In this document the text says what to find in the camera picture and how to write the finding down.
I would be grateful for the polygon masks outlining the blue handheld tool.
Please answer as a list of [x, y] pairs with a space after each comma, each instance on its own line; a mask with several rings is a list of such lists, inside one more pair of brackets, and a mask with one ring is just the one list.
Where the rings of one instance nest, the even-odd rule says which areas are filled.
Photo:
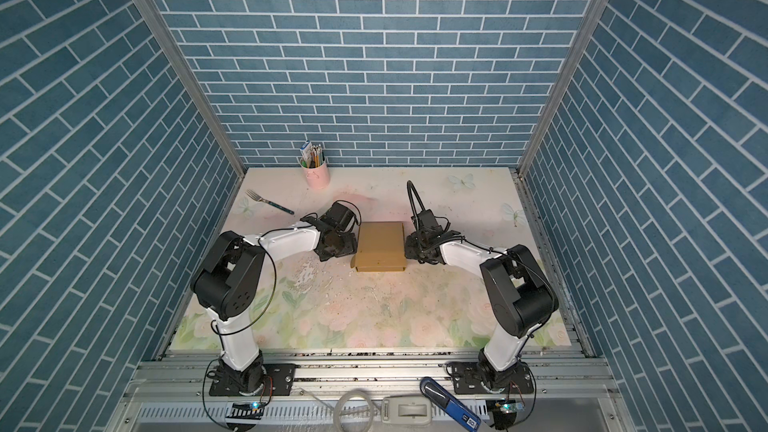
[[419, 387], [424, 397], [438, 409], [445, 412], [464, 430], [470, 432], [479, 431], [481, 425], [480, 417], [433, 378], [422, 378]]

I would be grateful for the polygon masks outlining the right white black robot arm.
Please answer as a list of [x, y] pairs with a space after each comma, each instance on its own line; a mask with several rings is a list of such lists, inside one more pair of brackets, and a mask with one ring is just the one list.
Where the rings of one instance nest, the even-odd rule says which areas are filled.
[[483, 386], [510, 387], [522, 371], [521, 354], [528, 339], [559, 309], [559, 300], [532, 252], [523, 245], [507, 250], [470, 242], [441, 226], [430, 210], [412, 215], [415, 231], [405, 240], [405, 256], [423, 264], [448, 265], [483, 281], [497, 325], [478, 356]]

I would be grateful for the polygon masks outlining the grey white plastic device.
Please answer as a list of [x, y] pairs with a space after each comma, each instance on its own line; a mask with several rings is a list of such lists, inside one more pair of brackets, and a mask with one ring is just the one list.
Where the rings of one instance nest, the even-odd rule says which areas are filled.
[[427, 426], [432, 423], [432, 402], [423, 395], [385, 397], [381, 405], [381, 421], [397, 426]]

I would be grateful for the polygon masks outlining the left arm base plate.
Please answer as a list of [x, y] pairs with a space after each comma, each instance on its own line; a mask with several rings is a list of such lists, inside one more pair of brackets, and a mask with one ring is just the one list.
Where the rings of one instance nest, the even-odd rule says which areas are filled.
[[254, 362], [242, 371], [219, 361], [207, 373], [211, 396], [288, 396], [293, 387], [296, 366], [289, 363]]

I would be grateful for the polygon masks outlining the pens in bucket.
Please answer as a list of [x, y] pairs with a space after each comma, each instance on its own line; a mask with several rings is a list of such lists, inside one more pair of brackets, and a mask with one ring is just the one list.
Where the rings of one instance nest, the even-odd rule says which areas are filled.
[[299, 151], [299, 164], [303, 168], [314, 169], [325, 164], [325, 153], [322, 144], [306, 141]]

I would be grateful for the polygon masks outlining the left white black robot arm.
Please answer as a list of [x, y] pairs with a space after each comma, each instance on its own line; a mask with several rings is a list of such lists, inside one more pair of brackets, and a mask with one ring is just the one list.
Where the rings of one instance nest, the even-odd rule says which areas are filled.
[[277, 271], [287, 257], [312, 251], [325, 262], [356, 252], [355, 229], [362, 225], [359, 208], [335, 201], [323, 214], [310, 213], [297, 223], [262, 234], [244, 236], [226, 231], [214, 241], [190, 288], [211, 318], [211, 329], [221, 353], [205, 378], [212, 396], [249, 397], [264, 392], [290, 393], [289, 385], [275, 386], [251, 328], [265, 315], [250, 317], [262, 270]]

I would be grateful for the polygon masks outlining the pink pen holder bucket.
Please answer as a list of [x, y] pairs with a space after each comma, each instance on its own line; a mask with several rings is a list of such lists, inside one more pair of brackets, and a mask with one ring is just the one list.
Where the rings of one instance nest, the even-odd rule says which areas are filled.
[[330, 171], [326, 162], [317, 167], [303, 167], [302, 171], [308, 187], [312, 190], [325, 189], [330, 183]]

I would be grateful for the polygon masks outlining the brown cardboard box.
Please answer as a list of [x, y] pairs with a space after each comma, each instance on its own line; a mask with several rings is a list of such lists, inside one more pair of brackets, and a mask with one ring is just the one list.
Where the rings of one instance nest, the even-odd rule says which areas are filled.
[[402, 222], [363, 222], [350, 266], [357, 272], [403, 272], [407, 267]]

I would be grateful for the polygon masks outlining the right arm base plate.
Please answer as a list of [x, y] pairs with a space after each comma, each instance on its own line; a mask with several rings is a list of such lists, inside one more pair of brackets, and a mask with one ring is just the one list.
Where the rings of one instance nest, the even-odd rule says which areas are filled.
[[456, 394], [533, 394], [536, 386], [529, 365], [520, 361], [504, 371], [478, 362], [454, 361], [445, 365]]

